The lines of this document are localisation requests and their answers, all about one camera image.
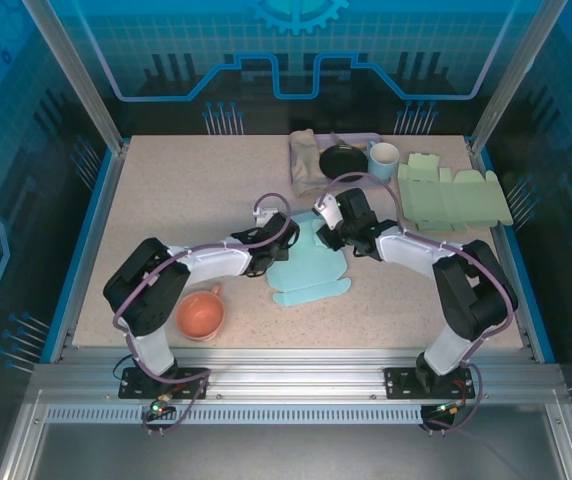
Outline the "blue paper box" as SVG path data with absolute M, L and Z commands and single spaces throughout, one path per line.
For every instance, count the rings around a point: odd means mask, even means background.
M 318 238 L 322 219 L 312 212 L 293 219 L 300 228 L 298 240 L 286 261 L 276 261 L 267 270 L 268 284 L 276 290 L 274 302 L 290 307 L 346 293 L 351 287 L 351 279 L 345 276 L 347 261 L 341 250 L 326 247 Z

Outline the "green paper box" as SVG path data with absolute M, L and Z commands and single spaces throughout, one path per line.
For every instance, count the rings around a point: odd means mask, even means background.
M 495 172 L 453 171 L 435 154 L 412 153 L 397 168 L 403 214 L 424 231 L 465 231 L 514 223 Z

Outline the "black plate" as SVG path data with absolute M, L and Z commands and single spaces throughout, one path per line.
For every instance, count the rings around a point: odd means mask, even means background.
M 351 172 L 366 172 L 366 155 L 351 145 L 334 145 L 324 150 L 319 157 L 319 168 L 330 180 Z

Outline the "light blue mug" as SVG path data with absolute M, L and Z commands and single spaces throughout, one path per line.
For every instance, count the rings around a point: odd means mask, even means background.
M 368 172 L 384 182 L 389 182 L 398 166 L 399 150 L 387 142 L 373 143 L 368 153 Z

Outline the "beige folded cloth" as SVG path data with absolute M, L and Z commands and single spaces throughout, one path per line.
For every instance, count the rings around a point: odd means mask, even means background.
M 296 196 L 320 190 L 329 180 L 320 168 L 320 152 L 314 132 L 311 129 L 294 131 L 289 135 L 292 154 L 292 189 Z

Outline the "purple tray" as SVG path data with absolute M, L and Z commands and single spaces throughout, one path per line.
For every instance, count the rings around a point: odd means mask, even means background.
M 367 157 L 368 160 L 368 153 L 369 148 L 373 143 L 379 142 L 387 142 L 383 139 L 383 137 L 376 133 L 328 133 L 328 134 L 315 134 L 315 138 L 317 140 L 317 144 L 319 146 L 320 154 L 329 147 L 334 145 L 351 145 L 358 149 L 360 149 Z M 292 161 L 292 154 L 290 152 L 289 146 L 289 161 L 290 161 L 290 181 L 292 182 L 291 177 L 291 161 Z

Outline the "orange cup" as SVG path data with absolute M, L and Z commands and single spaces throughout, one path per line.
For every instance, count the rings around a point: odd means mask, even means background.
M 210 290 L 191 293 L 180 301 L 175 323 L 185 338 L 207 342 L 216 337 L 225 320 L 221 294 L 222 285 L 216 284 Z

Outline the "aluminium mounting rail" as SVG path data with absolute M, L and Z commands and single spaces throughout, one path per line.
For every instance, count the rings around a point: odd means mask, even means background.
M 381 404 L 383 371 L 412 367 L 416 349 L 176 348 L 181 367 L 205 367 L 211 376 L 209 404 Z M 27 403 L 115 404 L 111 371 L 124 352 L 117 348 L 65 350 L 55 364 L 33 370 Z M 484 405 L 568 402 L 557 364 L 537 363 L 525 349 L 482 348 L 472 358 L 481 371 L 476 389 Z

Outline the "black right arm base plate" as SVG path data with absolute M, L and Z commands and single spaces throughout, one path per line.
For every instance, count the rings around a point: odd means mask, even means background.
M 391 367 L 383 370 L 389 400 L 474 399 L 475 385 L 468 368 L 456 368 L 444 376 L 422 379 L 416 368 Z

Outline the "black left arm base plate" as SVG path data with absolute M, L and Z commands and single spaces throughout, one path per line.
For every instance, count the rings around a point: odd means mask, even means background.
M 122 371 L 117 396 L 127 400 L 153 400 L 163 394 L 172 400 L 191 399 L 201 379 L 181 384 L 167 384 L 147 376 L 139 367 L 128 367 Z

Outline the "aluminium frame post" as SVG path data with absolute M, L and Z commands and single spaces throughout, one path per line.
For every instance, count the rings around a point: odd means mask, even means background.
M 102 140 L 115 154 L 124 149 L 122 135 L 96 89 L 81 57 L 48 0 L 21 0 Z
M 555 26 L 568 0 L 542 0 L 513 55 L 495 92 L 488 102 L 469 141 L 472 156 L 481 151 L 499 124 L 519 86 L 532 68 L 534 61 Z

